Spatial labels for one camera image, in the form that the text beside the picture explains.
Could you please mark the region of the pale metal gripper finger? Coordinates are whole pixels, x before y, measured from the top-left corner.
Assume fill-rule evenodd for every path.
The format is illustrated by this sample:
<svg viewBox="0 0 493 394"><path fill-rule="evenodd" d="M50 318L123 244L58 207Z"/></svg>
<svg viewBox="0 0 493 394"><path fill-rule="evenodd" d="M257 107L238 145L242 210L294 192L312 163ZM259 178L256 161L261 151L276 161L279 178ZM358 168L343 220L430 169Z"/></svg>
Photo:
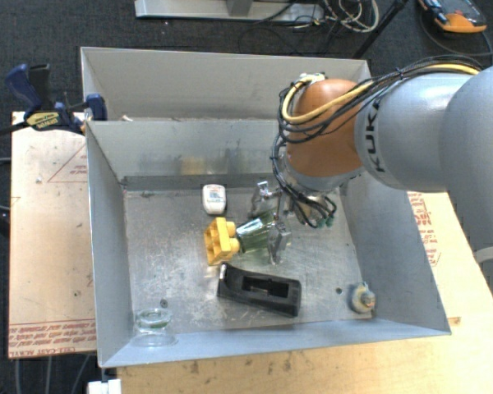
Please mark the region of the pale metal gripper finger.
<svg viewBox="0 0 493 394"><path fill-rule="evenodd" d="M251 209L248 215L250 218L256 218L271 209L272 193L269 184L267 181L258 182L251 197Z"/></svg>
<svg viewBox="0 0 493 394"><path fill-rule="evenodd" d="M286 250L292 233L285 223L275 223L269 230L267 249L270 262L274 265L281 262L281 253Z"/></svg>

